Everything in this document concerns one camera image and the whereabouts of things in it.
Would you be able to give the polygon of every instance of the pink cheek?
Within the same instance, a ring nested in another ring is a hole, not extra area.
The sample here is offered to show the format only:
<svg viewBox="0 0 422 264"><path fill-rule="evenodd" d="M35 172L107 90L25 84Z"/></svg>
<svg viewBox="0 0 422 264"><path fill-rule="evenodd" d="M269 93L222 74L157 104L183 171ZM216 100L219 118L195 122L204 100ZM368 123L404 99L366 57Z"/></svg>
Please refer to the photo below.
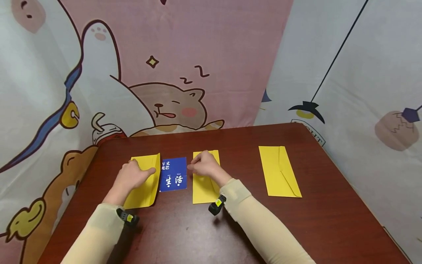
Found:
<svg viewBox="0 0 422 264"><path fill-rule="evenodd" d="M194 117L197 113L197 110L192 107L187 107L182 109L182 115L186 117Z"/></svg>

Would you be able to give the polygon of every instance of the black line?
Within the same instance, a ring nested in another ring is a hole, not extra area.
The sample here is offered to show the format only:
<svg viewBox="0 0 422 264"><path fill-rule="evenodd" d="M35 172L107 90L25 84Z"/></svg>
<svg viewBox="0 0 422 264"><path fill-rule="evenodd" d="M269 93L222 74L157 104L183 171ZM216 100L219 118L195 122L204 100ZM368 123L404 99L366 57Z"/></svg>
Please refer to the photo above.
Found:
<svg viewBox="0 0 422 264"><path fill-rule="evenodd" d="M199 75L201 75L202 78L210 76L209 74L204 75L204 72L202 71L201 65L196 65L194 68L199 68Z"/></svg>
<svg viewBox="0 0 422 264"><path fill-rule="evenodd" d="M347 33L347 35L346 35L346 38L344 39L343 43L341 44L340 49L338 50L337 54L335 55L335 57L334 57L334 59L333 59L333 61L332 61L331 65L330 65L330 67L328 68L328 71L325 73L325 76L324 76L324 78L322 79L322 82L319 84L319 87L318 87L318 89L316 90L316 92L315 92L314 96L312 97L311 102L315 99L315 96L317 95L317 93L318 93L319 89L321 88L322 84L324 83L325 78L327 77L328 73L330 72L331 67L333 66L333 64L334 64L335 60L337 59L338 54L340 53L341 49L343 48L344 43L346 42L347 38L349 37L350 33L352 32L352 29L354 28L354 25L356 24L357 20L359 19L360 14L362 14L363 9L365 9L365 6L366 6L366 4L367 4L367 3L368 3L368 0L366 0L366 1L365 1L365 3L363 4L363 7L361 8L361 10L360 10L360 12L359 12L359 14L357 15L356 19L354 20L352 27L350 28L349 32L348 32L348 33Z"/></svg>
<svg viewBox="0 0 422 264"><path fill-rule="evenodd" d="M187 81L187 78L185 78L185 77L180 77L179 79L182 79L183 80L183 83L184 84L191 84L191 83L193 83L192 81Z"/></svg>

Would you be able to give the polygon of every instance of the cat face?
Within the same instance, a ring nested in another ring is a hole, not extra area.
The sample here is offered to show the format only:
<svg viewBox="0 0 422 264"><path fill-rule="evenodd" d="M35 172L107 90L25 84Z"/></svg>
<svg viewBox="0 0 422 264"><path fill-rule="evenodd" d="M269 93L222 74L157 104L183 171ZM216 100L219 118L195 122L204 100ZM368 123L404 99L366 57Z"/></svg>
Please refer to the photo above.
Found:
<svg viewBox="0 0 422 264"><path fill-rule="evenodd" d="M165 83L139 84L130 88L146 105L155 125L182 125L199 129L205 124L206 111L201 102L203 89L183 91Z"/></svg>

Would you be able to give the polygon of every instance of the pink backdrop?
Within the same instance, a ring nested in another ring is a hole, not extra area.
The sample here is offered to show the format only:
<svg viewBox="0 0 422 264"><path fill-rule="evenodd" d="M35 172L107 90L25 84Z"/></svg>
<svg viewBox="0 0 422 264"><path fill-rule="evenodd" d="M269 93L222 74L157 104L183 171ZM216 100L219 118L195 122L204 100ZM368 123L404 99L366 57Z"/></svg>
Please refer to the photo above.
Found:
<svg viewBox="0 0 422 264"><path fill-rule="evenodd" d="M80 34L94 19L110 26L126 85L204 89L207 122L229 128L253 124L293 0L62 2ZM146 64L151 55L155 68Z"/></svg>

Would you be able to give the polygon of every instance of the wooden table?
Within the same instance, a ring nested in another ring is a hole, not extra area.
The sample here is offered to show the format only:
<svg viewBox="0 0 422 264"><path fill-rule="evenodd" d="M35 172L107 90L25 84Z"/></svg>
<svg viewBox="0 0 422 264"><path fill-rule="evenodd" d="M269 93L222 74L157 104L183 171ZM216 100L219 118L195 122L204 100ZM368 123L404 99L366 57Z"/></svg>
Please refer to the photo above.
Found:
<svg viewBox="0 0 422 264"><path fill-rule="evenodd" d="M303 198L269 197L258 146L286 146ZM161 158L219 150L221 166L293 233L316 263L408 263L324 150L302 124L113 139L102 145L78 187L40 263L60 263L88 218L132 156ZM208 204L192 204L187 190L158 193L137 209L140 228L124 230L112 262L263 263L227 212L214 217Z"/></svg>

